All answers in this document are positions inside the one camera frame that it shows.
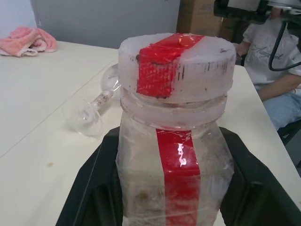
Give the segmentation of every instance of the person's arm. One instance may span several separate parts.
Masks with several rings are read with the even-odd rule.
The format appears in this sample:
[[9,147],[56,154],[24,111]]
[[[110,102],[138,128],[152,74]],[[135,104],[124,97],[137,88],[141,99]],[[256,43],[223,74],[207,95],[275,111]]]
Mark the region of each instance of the person's arm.
[[236,49],[236,52],[240,56],[243,56],[243,55],[246,55],[248,53],[250,46],[251,46],[251,43],[246,42],[246,41],[242,41],[240,44],[235,45],[235,49]]
[[301,84],[301,76],[288,73],[282,78],[262,88],[258,94],[262,101],[280,96],[294,90]]

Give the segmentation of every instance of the white table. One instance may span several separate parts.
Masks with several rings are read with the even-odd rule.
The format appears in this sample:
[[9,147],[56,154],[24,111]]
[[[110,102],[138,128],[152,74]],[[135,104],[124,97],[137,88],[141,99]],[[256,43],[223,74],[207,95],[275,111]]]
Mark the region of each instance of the white table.
[[[86,137],[68,129],[60,106],[72,95],[93,100],[117,60],[115,49],[66,42],[52,54],[0,57],[0,225],[55,225],[78,170],[122,113],[107,104],[103,134]],[[301,210],[300,177],[243,67],[218,124],[239,134]],[[219,214],[215,226],[223,225]]]

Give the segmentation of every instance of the red tape strip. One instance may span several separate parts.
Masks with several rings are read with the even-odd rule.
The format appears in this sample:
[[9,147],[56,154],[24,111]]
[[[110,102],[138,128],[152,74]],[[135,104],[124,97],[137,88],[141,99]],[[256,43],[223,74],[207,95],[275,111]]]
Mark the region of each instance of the red tape strip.
[[137,93],[167,98],[173,91],[178,57],[203,39],[201,35],[173,34],[139,52]]
[[164,172],[166,226],[196,226],[201,176],[191,131],[156,132]]

